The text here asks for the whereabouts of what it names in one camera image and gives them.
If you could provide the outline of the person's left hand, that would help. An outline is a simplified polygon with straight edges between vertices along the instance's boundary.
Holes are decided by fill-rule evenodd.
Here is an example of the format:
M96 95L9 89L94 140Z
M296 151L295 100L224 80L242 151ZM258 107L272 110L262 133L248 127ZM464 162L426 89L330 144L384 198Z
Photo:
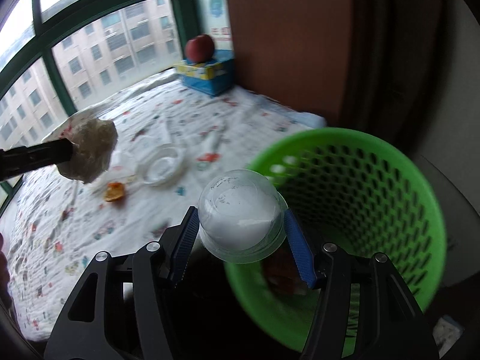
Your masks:
M3 236L0 235L0 297L6 308L11 307L11 297L8 292L8 284L10 282L10 274L7 267L7 258L2 252L4 244Z

